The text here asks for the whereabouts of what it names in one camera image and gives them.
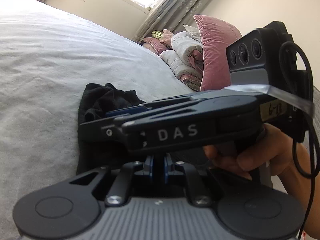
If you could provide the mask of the right hand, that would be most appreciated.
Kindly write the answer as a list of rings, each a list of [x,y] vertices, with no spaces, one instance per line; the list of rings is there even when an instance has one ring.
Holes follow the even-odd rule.
[[[205,146],[206,156],[217,167],[234,172],[245,178],[248,172],[269,162],[272,176],[278,176],[288,194],[307,207],[311,183],[297,171],[292,158],[292,138],[272,125],[266,124],[266,136],[237,158],[218,155],[215,146]]]

